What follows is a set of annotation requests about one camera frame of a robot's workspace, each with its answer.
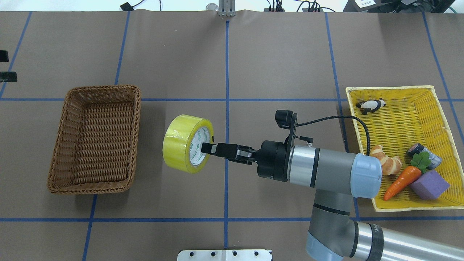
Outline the toy carrot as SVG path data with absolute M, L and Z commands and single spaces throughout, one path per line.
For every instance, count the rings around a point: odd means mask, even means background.
M 411 159 L 410 165 L 407 166 L 399 175 L 399 177 L 392 183 L 390 187 L 384 193 L 383 200 L 389 200 L 393 196 L 397 195 L 404 188 L 409 186 L 411 183 L 415 182 L 420 178 L 425 172 L 428 163 L 420 165 L 419 162 L 413 161 Z

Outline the small black usb device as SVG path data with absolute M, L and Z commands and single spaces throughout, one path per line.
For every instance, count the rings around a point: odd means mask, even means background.
M 120 8 L 121 8 L 121 10 L 123 10 L 125 12 L 130 12 L 130 11 L 134 10 L 133 6 L 131 4 L 129 4 L 129 2 L 123 3 L 122 5 L 120 5 Z

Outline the small black-lidded jar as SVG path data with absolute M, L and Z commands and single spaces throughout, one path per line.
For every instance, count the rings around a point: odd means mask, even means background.
M 413 161 L 419 162 L 420 165 L 424 165 L 424 163 L 428 163 L 426 169 L 427 170 L 434 170 L 439 165 L 441 165 L 443 159 L 436 155 L 435 153 L 431 152 L 427 147 L 422 145 L 421 143 L 413 144 L 406 152 Z

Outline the brown wicker basket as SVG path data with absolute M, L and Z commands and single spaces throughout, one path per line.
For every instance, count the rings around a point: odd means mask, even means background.
M 109 194 L 134 181 L 141 91 L 133 85 L 85 86 L 63 100 L 47 188 L 53 194 Z

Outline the yellow tape roll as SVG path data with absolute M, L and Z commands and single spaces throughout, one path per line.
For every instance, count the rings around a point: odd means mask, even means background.
M 198 173 L 209 158 L 208 154 L 202 152 L 202 145 L 213 143 L 213 139 L 214 129 L 210 120 L 179 115 L 169 124 L 163 139 L 164 162 L 176 170 Z

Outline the panda figurine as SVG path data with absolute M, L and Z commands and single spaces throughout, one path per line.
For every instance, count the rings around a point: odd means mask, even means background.
M 379 98 L 376 100 L 366 100 L 366 101 L 358 102 L 356 104 L 356 107 L 361 110 L 361 113 L 363 115 L 366 115 L 370 112 L 372 113 L 376 112 L 380 108 L 385 107 L 385 106 L 386 106 L 386 102 L 382 98 Z

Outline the yellow plastic basket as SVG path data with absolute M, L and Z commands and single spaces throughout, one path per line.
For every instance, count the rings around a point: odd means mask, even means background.
M 379 192 L 372 199 L 375 211 L 463 209 L 463 168 L 433 86 L 347 87 L 346 95 L 350 114 L 361 119 L 368 128 L 371 146 L 382 145 L 387 156 L 398 156 L 402 167 L 407 167 L 411 160 L 407 150 L 413 144 L 421 143 L 443 159 L 437 172 L 450 184 L 436 200 L 422 200 L 410 188 L 383 200 L 384 193 L 398 174 L 383 177 Z M 363 115 L 356 107 L 358 102 L 379 98 L 386 102 L 386 106 L 376 112 Z

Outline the toy croissant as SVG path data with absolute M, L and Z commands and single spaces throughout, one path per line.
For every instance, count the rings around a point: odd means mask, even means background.
M 396 175 L 401 170 L 401 159 L 398 156 L 387 156 L 383 151 L 382 145 L 376 144 L 370 151 L 370 156 L 380 161 L 383 176 Z

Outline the purple foam block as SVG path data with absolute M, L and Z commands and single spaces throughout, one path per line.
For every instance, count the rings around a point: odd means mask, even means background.
M 450 187 L 450 184 L 436 170 L 429 170 L 409 187 L 422 200 L 436 200 Z

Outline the aluminium frame post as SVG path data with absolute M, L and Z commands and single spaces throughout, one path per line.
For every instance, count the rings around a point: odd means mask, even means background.
M 235 0 L 219 0 L 218 15 L 222 17 L 234 17 L 236 15 Z

